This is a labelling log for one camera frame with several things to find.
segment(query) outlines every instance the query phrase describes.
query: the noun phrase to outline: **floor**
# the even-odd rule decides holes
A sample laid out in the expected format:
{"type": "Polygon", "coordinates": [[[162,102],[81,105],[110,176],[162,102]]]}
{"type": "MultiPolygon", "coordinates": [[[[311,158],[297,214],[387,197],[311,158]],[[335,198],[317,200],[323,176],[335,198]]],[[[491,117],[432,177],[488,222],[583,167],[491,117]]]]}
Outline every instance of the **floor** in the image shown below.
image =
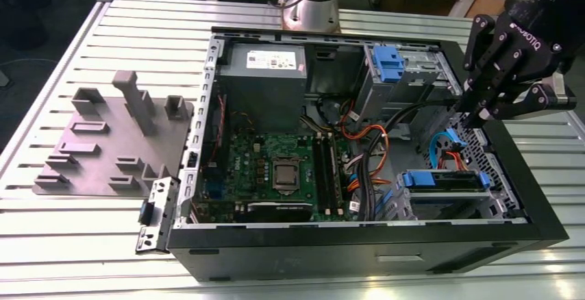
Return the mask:
{"type": "MultiPolygon", "coordinates": [[[[265,3],[275,0],[225,0],[265,3]]],[[[340,7],[368,10],[368,0],[339,0],[340,7]]],[[[2,150],[20,120],[36,98],[56,63],[49,61],[21,61],[4,64],[24,58],[60,59],[68,43],[85,19],[94,0],[52,0],[49,7],[38,11],[49,39],[37,49],[17,51],[0,42],[0,71],[8,76],[10,83],[0,87],[0,151],[2,150]]],[[[585,97],[585,58],[574,63],[567,82],[578,97],[585,97]]],[[[576,113],[585,118],[585,104],[576,107],[576,113]]]]}

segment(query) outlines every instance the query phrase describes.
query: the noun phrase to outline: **metal case frame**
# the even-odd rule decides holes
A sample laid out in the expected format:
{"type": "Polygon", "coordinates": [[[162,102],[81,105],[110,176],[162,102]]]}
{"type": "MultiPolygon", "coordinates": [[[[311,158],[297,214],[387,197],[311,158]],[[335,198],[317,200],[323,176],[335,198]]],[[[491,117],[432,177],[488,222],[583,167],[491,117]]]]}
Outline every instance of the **metal case frame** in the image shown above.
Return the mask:
{"type": "MultiPolygon", "coordinates": [[[[331,34],[256,29],[215,28],[225,36],[245,37],[257,41],[277,42],[281,36],[293,36],[299,42],[309,36],[324,36],[332,42],[355,43],[380,40],[375,37],[348,37],[331,34]]],[[[407,40],[383,37],[384,40],[435,45],[447,57],[450,69],[462,83],[463,55],[459,46],[447,41],[407,40]]],[[[213,39],[209,52],[217,51],[213,39]]],[[[208,60],[205,73],[215,61],[208,60]]],[[[204,125],[205,116],[200,116],[204,125]]],[[[169,231],[166,249],[200,280],[284,279],[336,277],[351,275],[386,275],[410,273],[460,273],[518,252],[535,250],[567,239],[539,185],[531,175],[507,130],[499,121],[483,127],[491,151],[522,203],[528,217],[523,224],[454,225],[426,223],[392,227],[368,224],[363,227],[317,228],[241,228],[224,226],[208,229],[181,229],[181,210],[189,210],[180,198],[192,196],[192,189],[177,194],[178,206],[174,224],[169,231]]],[[[193,141],[189,159],[197,160],[201,146],[193,141]]],[[[186,165],[182,178],[195,178],[197,165],[186,165]]]]}

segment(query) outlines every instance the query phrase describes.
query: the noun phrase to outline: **motherboard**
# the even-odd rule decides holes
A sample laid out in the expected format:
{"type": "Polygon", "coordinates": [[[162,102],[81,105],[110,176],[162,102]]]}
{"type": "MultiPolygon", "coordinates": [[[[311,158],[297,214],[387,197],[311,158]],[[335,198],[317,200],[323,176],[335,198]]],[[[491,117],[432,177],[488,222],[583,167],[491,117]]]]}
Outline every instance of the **motherboard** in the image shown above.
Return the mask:
{"type": "Polygon", "coordinates": [[[331,135],[229,137],[225,178],[205,180],[195,204],[209,223],[345,221],[339,163],[345,140],[331,135]]]}

